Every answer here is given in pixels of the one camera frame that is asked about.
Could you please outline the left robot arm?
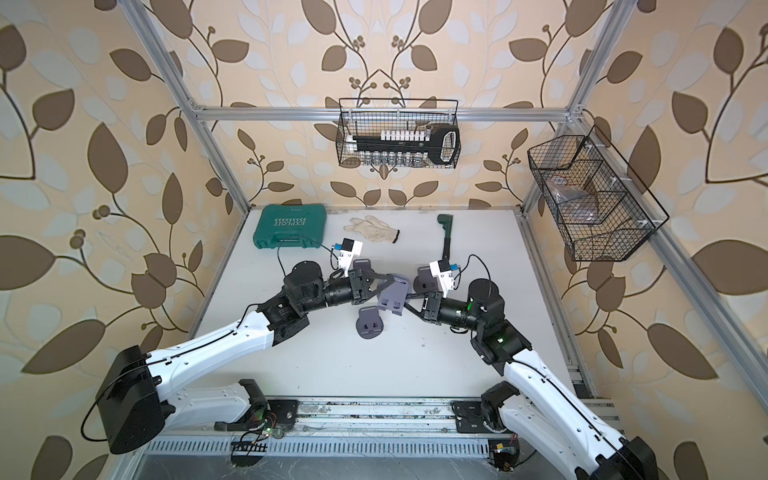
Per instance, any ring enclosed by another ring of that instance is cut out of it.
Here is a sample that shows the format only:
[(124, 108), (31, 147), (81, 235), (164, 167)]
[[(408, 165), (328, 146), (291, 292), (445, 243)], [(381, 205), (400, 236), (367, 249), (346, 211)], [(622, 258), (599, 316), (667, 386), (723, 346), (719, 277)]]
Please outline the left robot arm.
[(95, 395), (94, 405), (111, 453), (125, 454), (149, 443), (171, 422), (201, 418), (207, 405), (232, 424), (254, 403), (254, 383), (246, 397), (219, 393), (210, 398), (172, 399), (184, 387), (245, 355), (277, 346), (309, 324), (310, 312), (341, 304), (360, 305), (391, 286), (391, 274), (352, 269), (325, 280), (314, 261), (296, 264), (272, 298), (247, 306), (243, 316), (184, 343), (145, 353), (137, 345), (117, 354)]

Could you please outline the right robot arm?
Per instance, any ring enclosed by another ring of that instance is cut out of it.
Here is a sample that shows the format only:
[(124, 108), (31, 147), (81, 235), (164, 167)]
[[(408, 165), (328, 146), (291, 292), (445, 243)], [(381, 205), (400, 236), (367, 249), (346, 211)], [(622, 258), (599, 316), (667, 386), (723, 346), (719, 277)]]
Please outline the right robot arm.
[(651, 447), (639, 437), (627, 439), (594, 413), (506, 319), (494, 282), (472, 281), (464, 301), (440, 291), (420, 297), (417, 317), (470, 331), (473, 349), (502, 376), (482, 396), (489, 429), (522, 436), (566, 479), (658, 478)]

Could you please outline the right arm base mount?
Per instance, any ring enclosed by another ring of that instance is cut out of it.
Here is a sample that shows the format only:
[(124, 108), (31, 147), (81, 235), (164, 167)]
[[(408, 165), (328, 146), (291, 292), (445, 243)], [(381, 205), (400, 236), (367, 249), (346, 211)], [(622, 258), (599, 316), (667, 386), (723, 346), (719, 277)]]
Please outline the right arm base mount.
[(450, 403), (456, 430), (462, 434), (512, 435), (501, 419), (501, 407), (487, 400), (455, 400)]

